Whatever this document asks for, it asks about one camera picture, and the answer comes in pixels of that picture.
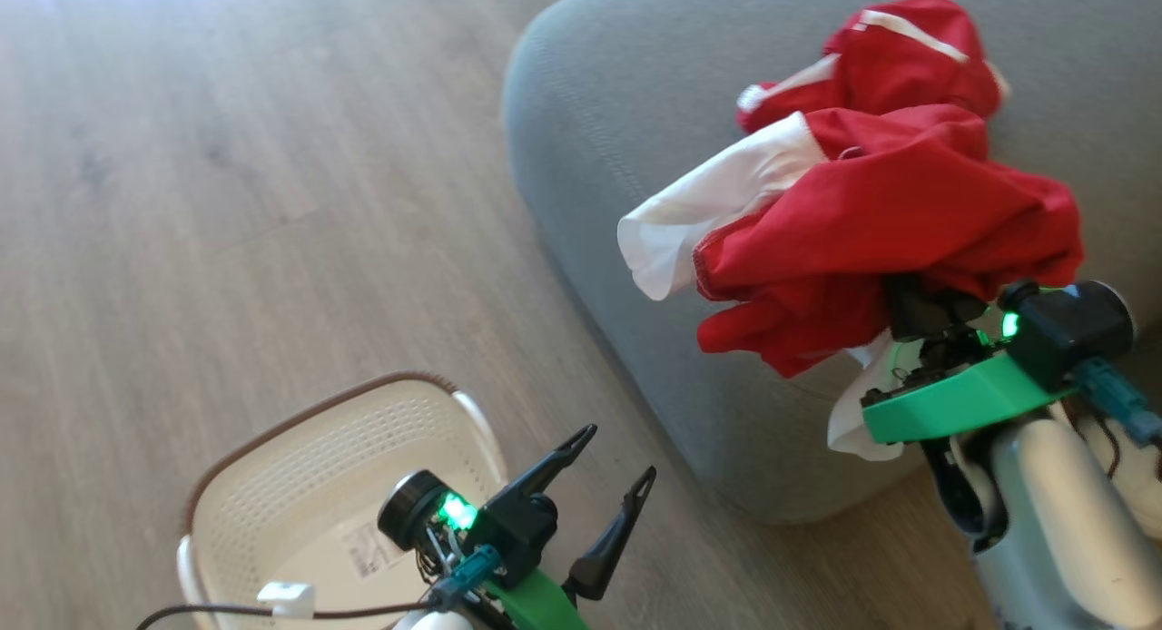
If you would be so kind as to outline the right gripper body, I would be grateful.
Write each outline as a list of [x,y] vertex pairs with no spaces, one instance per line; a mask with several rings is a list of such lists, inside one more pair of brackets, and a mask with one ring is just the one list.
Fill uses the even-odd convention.
[[1040,294],[1025,280],[1000,295],[1000,337],[975,327],[990,306],[959,289],[928,291],[917,274],[882,278],[894,341],[917,341],[919,364],[894,368],[895,389],[869,389],[862,418],[878,444],[938,441],[1019,418],[1073,395],[1068,379],[1045,386],[1009,353],[1032,329],[1018,306]]

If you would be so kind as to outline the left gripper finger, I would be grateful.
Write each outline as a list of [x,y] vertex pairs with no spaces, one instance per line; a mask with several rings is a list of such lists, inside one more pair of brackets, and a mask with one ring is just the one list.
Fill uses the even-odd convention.
[[573,563],[564,581],[564,593],[572,604],[576,604],[578,597],[589,601],[601,601],[605,597],[627,539],[634,534],[636,521],[655,481],[657,467],[645,468],[641,477],[636,479],[622,497],[619,510],[607,530],[598,535],[593,546]]
[[586,445],[594,438],[598,429],[597,424],[586,424],[572,434],[568,439],[561,441],[557,448],[548,449],[526,473],[516,477],[505,488],[505,500],[512,500],[519,504],[551,506],[547,497],[547,487],[565,468],[571,468],[578,456],[584,452]]

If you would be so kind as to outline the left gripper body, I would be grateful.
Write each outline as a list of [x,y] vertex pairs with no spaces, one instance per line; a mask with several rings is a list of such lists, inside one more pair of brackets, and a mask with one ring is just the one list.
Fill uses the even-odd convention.
[[430,587],[478,547],[498,551],[498,570],[452,613],[465,613],[487,630],[589,630],[564,587],[540,570],[544,547],[557,530],[555,507],[519,504],[503,492],[476,510],[468,531],[444,542],[432,537],[418,547],[436,565]]

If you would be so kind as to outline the red garment with white panel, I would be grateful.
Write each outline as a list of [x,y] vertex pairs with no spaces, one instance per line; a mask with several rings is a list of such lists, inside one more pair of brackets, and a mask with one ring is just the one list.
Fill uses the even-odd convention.
[[990,158],[985,122],[951,103],[796,112],[726,146],[615,227],[651,300],[693,287],[726,309],[703,351],[751,351],[786,378],[839,352],[883,385],[895,356],[882,278],[994,300],[1067,286],[1084,259],[1064,182]]

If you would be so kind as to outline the red garment with white stripes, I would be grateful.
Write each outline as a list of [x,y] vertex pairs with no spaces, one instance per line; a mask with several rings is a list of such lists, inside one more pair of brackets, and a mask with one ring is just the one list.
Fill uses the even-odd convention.
[[927,103],[955,103],[987,119],[1009,93],[961,5],[896,0],[848,17],[822,59],[781,81],[749,85],[738,96],[737,122],[755,133],[796,112],[883,114]]

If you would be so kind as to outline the cream plastic laundry basket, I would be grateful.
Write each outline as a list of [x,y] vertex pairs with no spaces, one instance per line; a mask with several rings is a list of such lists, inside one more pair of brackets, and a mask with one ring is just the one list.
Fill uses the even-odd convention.
[[421,468],[476,504],[509,481],[480,407],[440,375],[390,373],[287,418],[192,492],[177,550],[182,595],[256,604],[270,582],[302,582],[322,613],[411,604],[428,586],[376,520]]

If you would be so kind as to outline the grey sofa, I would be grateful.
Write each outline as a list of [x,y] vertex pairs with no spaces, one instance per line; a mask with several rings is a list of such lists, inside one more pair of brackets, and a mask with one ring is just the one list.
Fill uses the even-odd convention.
[[[751,353],[705,355],[713,308],[653,302],[615,224],[740,137],[749,84],[792,74],[865,6],[890,0],[561,0],[523,35],[505,83],[516,188],[565,280],[694,477],[766,523],[833,516],[913,470],[826,448],[856,361],[784,381]],[[1012,96],[990,127],[1006,165],[1073,188],[1082,277],[1136,316],[1124,373],[1162,407],[1162,0],[953,0],[980,28]]]

